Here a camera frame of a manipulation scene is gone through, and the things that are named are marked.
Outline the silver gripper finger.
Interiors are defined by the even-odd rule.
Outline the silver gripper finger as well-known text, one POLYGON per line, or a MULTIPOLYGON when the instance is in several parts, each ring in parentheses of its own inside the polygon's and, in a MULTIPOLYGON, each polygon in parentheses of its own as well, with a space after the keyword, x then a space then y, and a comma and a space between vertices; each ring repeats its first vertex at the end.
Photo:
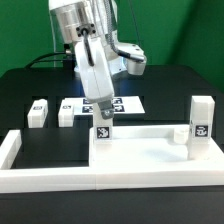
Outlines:
POLYGON ((98 103, 101 116, 104 120, 114 117, 114 107, 111 100, 106 100, 98 103))

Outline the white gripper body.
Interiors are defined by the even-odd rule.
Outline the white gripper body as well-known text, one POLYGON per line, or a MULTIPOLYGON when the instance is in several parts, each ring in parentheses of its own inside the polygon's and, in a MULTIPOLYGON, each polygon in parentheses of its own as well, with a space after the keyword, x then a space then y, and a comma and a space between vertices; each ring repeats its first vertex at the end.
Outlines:
POLYGON ((101 39, 89 39, 88 42, 93 66, 89 65, 84 41, 78 42, 75 46, 76 61, 85 97, 90 103, 111 100, 114 96, 114 87, 101 39))

